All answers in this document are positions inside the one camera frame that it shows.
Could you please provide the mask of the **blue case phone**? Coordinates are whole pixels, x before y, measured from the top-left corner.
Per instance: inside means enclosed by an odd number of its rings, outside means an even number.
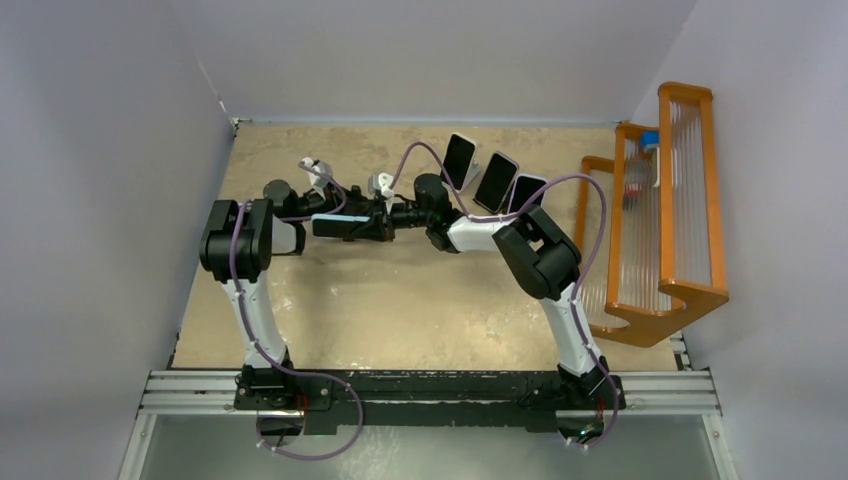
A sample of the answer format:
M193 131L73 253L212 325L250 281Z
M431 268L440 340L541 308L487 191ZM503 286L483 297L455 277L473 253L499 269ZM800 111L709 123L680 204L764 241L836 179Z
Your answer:
M315 214L311 217L312 234L318 238L354 238L361 227L370 222L368 216Z

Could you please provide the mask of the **white case phone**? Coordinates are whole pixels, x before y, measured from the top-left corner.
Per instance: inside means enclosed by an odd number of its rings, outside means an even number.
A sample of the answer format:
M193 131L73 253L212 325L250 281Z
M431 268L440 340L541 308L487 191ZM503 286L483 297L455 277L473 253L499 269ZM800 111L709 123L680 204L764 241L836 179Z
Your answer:
M478 144L467 136L453 132L449 138L440 172L441 180L447 184L451 181L460 192L466 172L472 162L476 162Z

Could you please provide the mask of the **silver metal phone stand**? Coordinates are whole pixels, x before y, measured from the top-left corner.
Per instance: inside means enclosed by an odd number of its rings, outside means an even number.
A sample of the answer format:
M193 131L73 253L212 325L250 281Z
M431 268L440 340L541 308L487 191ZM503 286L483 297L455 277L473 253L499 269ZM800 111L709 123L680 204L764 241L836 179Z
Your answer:
M480 173L480 164L478 162L472 162L468 167L460 192L467 192L471 187L473 181L480 175Z

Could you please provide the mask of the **purple case phone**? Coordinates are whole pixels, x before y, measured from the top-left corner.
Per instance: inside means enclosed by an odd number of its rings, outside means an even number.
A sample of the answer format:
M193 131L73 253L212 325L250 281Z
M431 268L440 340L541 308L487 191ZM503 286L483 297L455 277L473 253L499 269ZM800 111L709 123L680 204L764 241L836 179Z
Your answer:
M518 172L519 165L516 161L496 151L483 172L473 201L491 214L498 213Z

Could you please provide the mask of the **lilac case phone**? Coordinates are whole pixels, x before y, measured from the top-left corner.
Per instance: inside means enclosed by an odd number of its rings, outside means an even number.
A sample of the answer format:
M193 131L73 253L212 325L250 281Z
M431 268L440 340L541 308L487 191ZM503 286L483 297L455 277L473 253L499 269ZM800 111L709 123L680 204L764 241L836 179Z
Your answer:
M513 181L512 190L506 202L508 214L518 212L523 205L547 184L547 179L533 174L518 174Z

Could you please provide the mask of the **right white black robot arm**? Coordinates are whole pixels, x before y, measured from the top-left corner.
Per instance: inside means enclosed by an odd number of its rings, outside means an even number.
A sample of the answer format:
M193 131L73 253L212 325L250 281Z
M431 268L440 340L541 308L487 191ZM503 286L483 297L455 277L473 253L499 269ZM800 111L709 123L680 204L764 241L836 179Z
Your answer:
M597 346L580 299L584 259L574 241L539 205L519 212L478 217L454 207L436 174L414 182L414 198L383 193L365 197L350 190L340 210L341 237L388 242L398 229L424 229L439 251L496 252L521 290L539 301L558 352L564 399L584 407L599 394L616 396L618 387Z

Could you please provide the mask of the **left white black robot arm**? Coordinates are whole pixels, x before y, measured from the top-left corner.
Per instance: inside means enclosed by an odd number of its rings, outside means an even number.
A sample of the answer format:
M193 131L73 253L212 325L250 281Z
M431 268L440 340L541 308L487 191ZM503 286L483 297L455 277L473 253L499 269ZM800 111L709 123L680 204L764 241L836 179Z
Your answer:
M268 270L274 256L297 256L306 243L304 223L316 214L367 212L370 199L359 186L332 182L302 195L281 179L268 182L262 197L242 204L213 203L201 238L200 263L226 292L244 345L237 376L238 402L267 402L284 409L310 384L330 381L296 373L271 306Z

